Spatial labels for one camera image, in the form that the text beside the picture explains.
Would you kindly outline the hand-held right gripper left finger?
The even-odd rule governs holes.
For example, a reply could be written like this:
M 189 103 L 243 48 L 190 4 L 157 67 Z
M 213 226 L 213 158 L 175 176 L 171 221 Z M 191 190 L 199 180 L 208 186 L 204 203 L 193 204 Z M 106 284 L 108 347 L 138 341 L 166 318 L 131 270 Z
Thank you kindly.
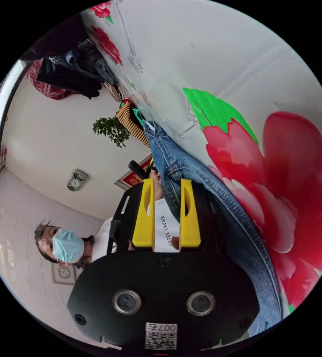
M 155 183 L 153 178 L 142 184 L 132 244 L 135 248 L 155 247 Z

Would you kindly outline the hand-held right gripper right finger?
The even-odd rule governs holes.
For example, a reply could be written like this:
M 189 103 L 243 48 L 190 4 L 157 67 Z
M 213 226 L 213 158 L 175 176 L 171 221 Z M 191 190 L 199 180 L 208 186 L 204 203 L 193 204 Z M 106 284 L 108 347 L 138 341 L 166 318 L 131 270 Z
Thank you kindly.
M 181 180 L 179 251 L 196 249 L 201 244 L 195 195 L 192 181 Z

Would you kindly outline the person's left hand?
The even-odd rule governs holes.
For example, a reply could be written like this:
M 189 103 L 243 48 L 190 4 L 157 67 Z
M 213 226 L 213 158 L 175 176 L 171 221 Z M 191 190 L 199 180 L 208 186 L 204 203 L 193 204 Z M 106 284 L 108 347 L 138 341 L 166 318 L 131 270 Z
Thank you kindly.
M 163 199 L 164 195 L 160 174 L 156 170 L 151 169 L 149 178 L 153 179 L 154 181 L 155 201 Z

